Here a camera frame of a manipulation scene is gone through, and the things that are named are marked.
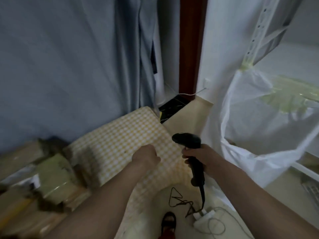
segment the yellow and white checkered cloth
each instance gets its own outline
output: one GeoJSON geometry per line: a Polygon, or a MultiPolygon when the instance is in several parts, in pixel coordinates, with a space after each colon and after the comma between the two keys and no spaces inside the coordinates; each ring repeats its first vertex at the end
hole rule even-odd
{"type": "Polygon", "coordinates": [[[71,163],[81,164],[92,177],[93,186],[98,187],[119,173],[131,161],[133,153],[146,144],[154,145],[161,163],[136,185],[115,238],[123,236],[131,219],[136,218],[160,190],[178,183],[191,188],[192,173],[181,159],[181,149],[149,107],[103,125],[69,146],[71,163]]]}

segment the handheld scanner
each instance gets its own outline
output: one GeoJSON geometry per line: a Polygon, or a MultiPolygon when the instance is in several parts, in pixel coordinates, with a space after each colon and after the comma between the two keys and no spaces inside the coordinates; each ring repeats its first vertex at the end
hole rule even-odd
{"type": "MultiPolygon", "coordinates": [[[[200,148],[201,139],[199,136],[187,132],[176,133],[172,136],[172,140],[178,144],[181,144],[187,148],[200,148]]],[[[199,187],[202,197],[202,208],[205,203],[205,193],[204,193],[204,167],[203,164],[197,160],[195,157],[189,157],[189,165],[192,169],[193,178],[191,179],[191,184],[195,187],[199,187]]]]}

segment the gray curtain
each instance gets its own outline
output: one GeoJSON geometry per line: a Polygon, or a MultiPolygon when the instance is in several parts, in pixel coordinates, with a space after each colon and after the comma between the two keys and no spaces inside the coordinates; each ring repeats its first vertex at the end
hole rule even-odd
{"type": "Polygon", "coordinates": [[[157,0],[0,0],[0,152],[154,106],[157,0]]]}

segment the black sandal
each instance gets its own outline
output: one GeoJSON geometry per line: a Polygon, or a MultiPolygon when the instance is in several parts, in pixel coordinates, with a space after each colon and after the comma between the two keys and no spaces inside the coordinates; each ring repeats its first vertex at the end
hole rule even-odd
{"type": "Polygon", "coordinates": [[[161,234],[161,235],[163,235],[164,227],[169,227],[168,230],[174,229],[174,232],[175,232],[175,229],[176,229],[176,216],[175,216],[175,214],[174,214],[173,212],[167,212],[167,213],[164,215],[164,217],[163,217],[163,219],[162,219],[162,234],[161,234]],[[167,217],[169,217],[169,216],[173,217],[174,220],[173,220],[173,221],[166,221],[165,219],[166,219],[167,217]]]}

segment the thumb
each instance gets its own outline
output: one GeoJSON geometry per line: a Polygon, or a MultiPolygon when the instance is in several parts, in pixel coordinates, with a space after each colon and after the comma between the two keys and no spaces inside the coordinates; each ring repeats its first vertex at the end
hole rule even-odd
{"type": "Polygon", "coordinates": [[[198,153],[198,149],[194,149],[194,148],[184,148],[181,153],[185,156],[192,156],[192,157],[196,157],[197,153],[198,153]]]}

